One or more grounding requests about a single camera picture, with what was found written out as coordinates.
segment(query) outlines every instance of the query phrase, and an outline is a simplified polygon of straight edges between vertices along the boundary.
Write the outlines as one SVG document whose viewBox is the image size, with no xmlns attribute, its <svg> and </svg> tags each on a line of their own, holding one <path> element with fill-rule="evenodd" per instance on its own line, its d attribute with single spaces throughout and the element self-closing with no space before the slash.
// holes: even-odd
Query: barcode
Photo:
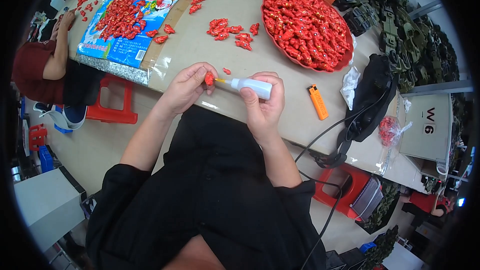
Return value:
<svg viewBox="0 0 480 270">
<path fill-rule="evenodd" d="M 141 61 L 144 58 L 145 52 L 145 50 L 139 50 L 135 59 Z"/>
</svg>

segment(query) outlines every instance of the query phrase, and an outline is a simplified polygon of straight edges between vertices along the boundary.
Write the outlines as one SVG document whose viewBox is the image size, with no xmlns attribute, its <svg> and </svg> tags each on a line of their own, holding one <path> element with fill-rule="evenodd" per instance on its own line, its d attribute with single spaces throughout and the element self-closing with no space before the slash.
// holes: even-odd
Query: black cable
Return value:
<svg viewBox="0 0 480 270">
<path fill-rule="evenodd" d="M 339 125 L 340 123 L 345 122 L 345 121 L 347 121 L 347 120 L 349 120 L 349 119 L 351 119 L 351 118 L 354 117 L 354 119 L 352 120 L 352 122 L 351 122 L 350 125 L 348 126 L 348 129 L 347 129 L 347 134 L 348 134 L 348 130 L 350 130 L 350 127 L 351 127 L 352 123 L 353 123 L 355 120 L 357 120 L 357 118 L 358 118 L 358 116 L 360 116 L 360 114 L 362 114 L 363 112 L 367 111 L 368 109 L 370 109 L 371 107 L 373 107 L 374 105 L 376 105 L 377 103 L 379 103 L 379 102 L 382 100 L 382 98 L 385 96 L 385 94 L 387 94 L 387 92 L 388 92 L 388 87 L 389 87 L 389 85 L 387 85 L 387 88 L 385 89 L 385 92 L 383 92 L 383 94 L 380 96 L 380 98 L 379 98 L 377 101 L 375 101 L 375 102 L 372 103 L 371 105 L 367 106 L 366 108 L 358 111 L 357 113 L 355 113 L 355 114 L 353 114 L 353 115 L 351 115 L 351 116 L 349 116 L 349 117 L 345 117 L 345 118 L 342 119 L 342 120 L 337 121 L 335 124 L 333 124 L 332 126 L 330 126 L 330 127 L 327 128 L 327 129 L 325 129 L 320 135 L 318 135 L 315 139 L 313 139 L 313 141 L 311 141 L 311 142 L 307 145 L 307 147 L 305 147 L 305 148 L 302 150 L 302 152 L 300 152 L 300 154 L 299 154 L 299 155 L 297 156 L 297 158 L 295 159 L 295 163 L 297 163 L 297 161 L 300 159 L 300 157 L 303 156 L 303 154 L 306 153 L 307 150 L 309 150 L 310 147 L 311 147 L 318 139 L 320 139 L 323 135 L 325 135 L 327 132 L 329 132 L 331 129 L 333 129 L 334 127 L 336 127 L 336 126 Z M 318 243 L 320 243 L 320 240 L 322 239 L 325 231 L 327 230 L 327 226 L 328 226 L 328 224 L 330 223 L 330 220 L 332 219 L 333 212 L 335 211 L 335 208 L 337 207 L 340 199 L 342 198 L 342 188 L 341 188 L 338 184 L 327 183 L 327 182 L 323 182 L 323 181 L 320 181 L 320 180 L 316 180 L 316 179 L 314 179 L 314 178 L 312 178 L 312 177 L 309 177 L 308 175 L 306 175 L 305 173 L 303 173 L 303 172 L 300 171 L 300 170 L 299 170 L 298 172 L 300 172 L 300 174 L 302 174 L 304 177 L 308 178 L 309 180 L 312 180 L 312 181 L 317 182 L 317 183 L 319 183 L 319 184 L 334 186 L 334 187 L 336 187 L 336 188 L 339 190 L 338 198 L 337 198 L 337 200 L 335 201 L 335 204 L 333 204 L 332 209 L 330 210 L 330 214 L 328 215 L 328 218 L 327 218 L 327 221 L 325 222 L 325 225 L 323 226 L 321 232 L 318 234 L 318 240 L 317 240 L 317 242 L 315 243 L 315 245 L 313 246 L 313 248 L 310 250 L 307 258 L 305 259 L 305 261 L 303 262 L 302 267 L 300 268 L 300 270 L 303 270 L 303 269 L 305 268 L 305 265 L 307 264 L 310 256 L 311 256 L 312 253 L 314 252 L 314 250 L 315 250 L 315 248 L 317 247 Z"/>
</svg>

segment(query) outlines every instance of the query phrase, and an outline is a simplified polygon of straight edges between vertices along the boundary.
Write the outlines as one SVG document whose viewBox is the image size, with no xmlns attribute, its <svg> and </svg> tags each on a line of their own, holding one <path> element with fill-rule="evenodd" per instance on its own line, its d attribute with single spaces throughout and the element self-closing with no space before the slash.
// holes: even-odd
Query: red plastic bowl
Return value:
<svg viewBox="0 0 480 270">
<path fill-rule="evenodd" d="M 265 18 L 264 18 L 265 1 L 266 0 L 262 1 L 261 7 L 260 7 L 261 22 L 263 23 L 263 27 L 265 28 L 265 31 L 267 32 L 268 36 L 270 37 L 270 39 L 272 39 L 273 44 L 275 44 L 275 46 L 280 50 L 280 52 L 283 53 L 283 55 L 285 57 L 288 57 L 292 62 L 294 62 L 296 64 L 299 64 L 300 66 L 302 66 L 305 69 L 310 69 L 310 70 L 317 71 L 317 72 L 331 73 L 331 72 L 326 71 L 326 70 L 317 70 L 315 68 L 305 66 L 303 63 L 300 63 L 299 61 L 297 61 L 297 59 L 294 59 L 293 57 L 291 57 L 282 47 L 279 46 L 279 44 L 277 42 L 275 42 L 275 39 L 273 38 L 272 34 L 268 31 L 267 26 L 265 25 Z M 324 0 L 323 3 L 325 3 L 327 6 L 333 8 L 333 6 L 330 3 L 328 3 L 327 1 Z M 335 10 L 335 12 L 339 16 L 341 16 L 335 8 L 333 8 L 333 10 Z M 339 61 L 338 64 L 335 67 L 333 67 L 334 72 L 342 70 L 345 66 L 347 66 L 350 63 L 350 61 L 353 57 L 353 39 L 352 39 L 352 34 L 350 33 L 350 29 L 349 29 L 348 26 L 346 26 L 346 32 L 347 32 L 347 34 L 345 36 L 345 40 L 347 41 L 348 44 L 350 44 L 350 49 L 345 51 L 345 54 L 343 55 L 343 59 L 341 61 Z"/>
</svg>

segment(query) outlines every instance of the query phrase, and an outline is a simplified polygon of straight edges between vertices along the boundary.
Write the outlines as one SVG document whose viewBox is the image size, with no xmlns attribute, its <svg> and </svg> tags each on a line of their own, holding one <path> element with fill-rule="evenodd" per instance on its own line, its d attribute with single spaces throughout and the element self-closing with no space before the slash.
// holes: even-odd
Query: clear plastic bag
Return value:
<svg viewBox="0 0 480 270">
<path fill-rule="evenodd" d="M 400 140 L 400 135 L 412 126 L 410 121 L 405 127 L 400 127 L 400 122 L 397 117 L 384 117 L 378 126 L 378 135 L 381 143 L 385 147 L 394 147 Z"/>
</svg>

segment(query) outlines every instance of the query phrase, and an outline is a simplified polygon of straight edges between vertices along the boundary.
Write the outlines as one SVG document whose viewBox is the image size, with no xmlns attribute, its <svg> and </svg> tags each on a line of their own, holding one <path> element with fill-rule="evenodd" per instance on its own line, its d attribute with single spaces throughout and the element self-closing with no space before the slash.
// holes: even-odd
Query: white squeeze bottle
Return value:
<svg viewBox="0 0 480 270">
<path fill-rule="evenodd" d="M 250 78 L 232 78 L 231 80 L 215 78 L 215 81 L 229 84 L 230 87 L 237 91 L 240 91 L 243 87 L 249 87 L 257 94 L 258 98 L 270 100 L 270 93 L 272 92 L 271 83 Z"/>
</svg>

